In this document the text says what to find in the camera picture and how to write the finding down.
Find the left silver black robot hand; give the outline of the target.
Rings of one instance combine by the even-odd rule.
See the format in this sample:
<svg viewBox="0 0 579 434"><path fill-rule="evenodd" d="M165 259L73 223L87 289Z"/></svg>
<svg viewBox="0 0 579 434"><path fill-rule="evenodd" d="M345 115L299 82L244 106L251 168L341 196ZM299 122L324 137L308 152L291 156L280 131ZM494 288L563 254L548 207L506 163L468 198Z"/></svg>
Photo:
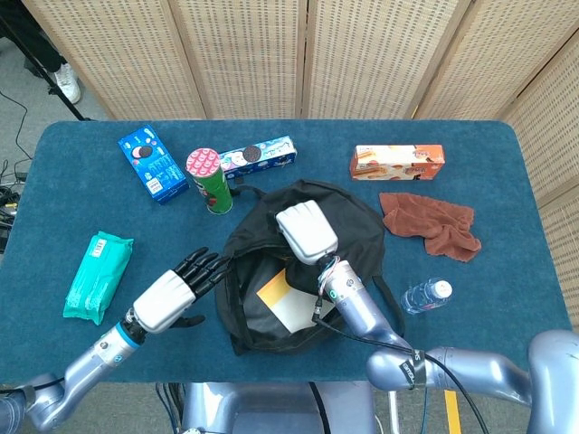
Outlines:
<svg viewBox="0 0 579 434"><path fill-rule="evenodd" d="M150 334L170 328L190 328L204 316L185 317L189 307L209 293L227 274L230 259L202 247L166 271L133 303L139 326Z"/></svg>

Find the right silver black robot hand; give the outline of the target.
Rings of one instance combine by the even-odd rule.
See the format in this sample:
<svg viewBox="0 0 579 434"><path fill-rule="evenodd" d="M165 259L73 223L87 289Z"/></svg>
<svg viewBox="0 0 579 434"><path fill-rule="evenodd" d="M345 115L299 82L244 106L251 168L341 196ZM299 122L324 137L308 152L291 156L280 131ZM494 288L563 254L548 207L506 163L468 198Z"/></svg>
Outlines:
<svg viewBox="0 0 579 434"><path fill-rule="evenodd" d="M337 252L338 237L317 202L297 203L278 212L275 220L300 262L315 265Z"/></svg>

